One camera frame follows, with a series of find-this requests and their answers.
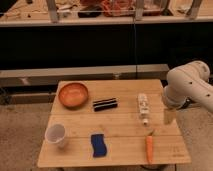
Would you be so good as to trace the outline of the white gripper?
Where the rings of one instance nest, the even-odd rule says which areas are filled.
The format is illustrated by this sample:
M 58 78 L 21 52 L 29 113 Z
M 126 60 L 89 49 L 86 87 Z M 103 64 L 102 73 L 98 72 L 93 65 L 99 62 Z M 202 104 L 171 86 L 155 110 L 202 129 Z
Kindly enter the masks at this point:
M 164 105 L 169 108 L 164 110 L 164 124 L 169 125 L 176 118 L 176 111 L 174 109 L 181 108 L 187 100 L 188 93 L 181 88 L 167 85 L 163 89 L 162 101 Z

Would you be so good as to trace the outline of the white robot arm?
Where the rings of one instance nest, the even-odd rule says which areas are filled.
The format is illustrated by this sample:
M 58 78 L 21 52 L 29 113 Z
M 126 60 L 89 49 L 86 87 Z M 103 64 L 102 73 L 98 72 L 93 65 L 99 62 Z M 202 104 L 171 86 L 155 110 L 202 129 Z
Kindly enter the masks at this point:
M 164 124 L 176 118 L 176 111 L 190 99 L 213 114 L 213 85 L 209 83 L 210 69 L 203 61 L 192 61 L 168 71 L 163 88 Z

